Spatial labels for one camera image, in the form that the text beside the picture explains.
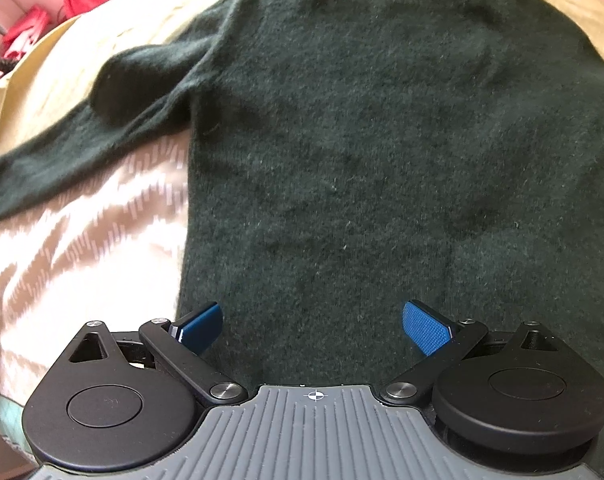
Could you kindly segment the dark green knit sweater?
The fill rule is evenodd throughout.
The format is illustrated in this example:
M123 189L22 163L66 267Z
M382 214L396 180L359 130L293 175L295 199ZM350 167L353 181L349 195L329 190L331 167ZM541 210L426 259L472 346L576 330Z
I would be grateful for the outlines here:
M244 387L383 384L411 298L604 375L604 59L544 0L218 1L0 156L0 220L183 128L178 310Z

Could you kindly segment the red bag pile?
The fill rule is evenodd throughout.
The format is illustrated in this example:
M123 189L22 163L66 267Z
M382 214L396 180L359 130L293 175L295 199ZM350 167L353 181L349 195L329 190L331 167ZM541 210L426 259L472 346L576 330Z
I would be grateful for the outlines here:
M52 19L37 4L19 18L3 36L2 53L8 60L19 61L29 53L44 35Z

